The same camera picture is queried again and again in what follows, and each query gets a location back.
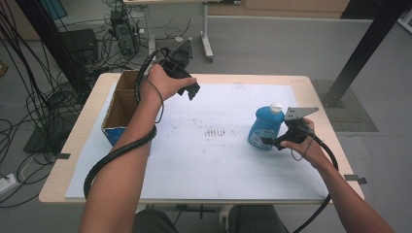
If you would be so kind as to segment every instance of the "gray floor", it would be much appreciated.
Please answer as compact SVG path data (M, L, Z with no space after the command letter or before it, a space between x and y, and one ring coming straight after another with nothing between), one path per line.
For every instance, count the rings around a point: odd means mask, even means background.
M201 41L195 36L199 25L194 20L189 31L193 34L195 53L188 68L191 73L303 75L313 80L334 80L370 21L210 17L213 63L204 58ZM41 51L37 42L30 45ZM11 66L7 76L0 78L0 118L17 122L26 114L27 92L3 47L0 52L1 59ZM379 132L337 132L353 170L368 181L362 186L366 201L396 232L410 232L412 228L410 54L412 36L395 25L351 86ZM33 127L27 123L18 131L7 159L0 165L3 174L15 172L27 156L21 149ZM33 196L42 184L25 188L0 206ZM172 207L155 208L165 210L172 220L177 217L178 212ZM316 208L276 206L290 230ZM0 232L75 232L82 210L83 205L44 204L35 199L19 207L1 209ZM220 232L219 213L205 214L203 219L199 219L199 213L182 213L177 226L181 232ZM329 206L305 232L344 232L344 229L333 206Z

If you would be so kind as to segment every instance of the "hand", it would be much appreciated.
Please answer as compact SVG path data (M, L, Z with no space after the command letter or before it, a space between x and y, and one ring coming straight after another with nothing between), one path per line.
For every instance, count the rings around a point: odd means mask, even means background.
M142 81L140 94L142 101L165 101L181 88L196 83L196 78L172 79L158 64L153 64L147 79Z
M304 118L305 123L315 132L315 125L312 120ZM330 165L330 161L324 154L321 146L316 143L310 136L306 138L301 144L296 144L289 141L284 141L281 143L282 147L295 150L300 155L303 156L312 166L316 169L320 169L324 166Z

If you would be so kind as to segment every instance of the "blue bottle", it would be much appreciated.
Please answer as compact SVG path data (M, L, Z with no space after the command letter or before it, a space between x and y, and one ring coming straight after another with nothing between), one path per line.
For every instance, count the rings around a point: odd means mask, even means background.
M249 132L248 141L257 148L269 150L272 146L263 144L260 138L277 138L285 114L281 105L272 104L258 109L256 115L257 120Z

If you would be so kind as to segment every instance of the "forearm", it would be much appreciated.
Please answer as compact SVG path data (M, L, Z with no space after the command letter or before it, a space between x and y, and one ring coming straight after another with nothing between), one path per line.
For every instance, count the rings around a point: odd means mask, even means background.
M393 232L385 222L331 165L319 169L347 232Z
M155 125L158 109L157 103L141 103L112 150L146 136ZM116 158L97 174L87 197L81 231L131 230L149 151L150 143Z

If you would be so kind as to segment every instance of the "black pole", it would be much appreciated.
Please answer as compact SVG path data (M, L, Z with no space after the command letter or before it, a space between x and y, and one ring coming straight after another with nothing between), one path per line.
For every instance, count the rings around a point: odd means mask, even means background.
M385 6L361 38L355 51L343 67L336 81L330 87L328 93L321 94L324 107L343 107L341 98L369 60L370 56L372 56L386 35L388 35L408 3L409 0L392 0L386 2Z
M91 88L69 50L64 46L52 17L44 9L40 0L16 0L16 2L73 86L79 100L85 103Z

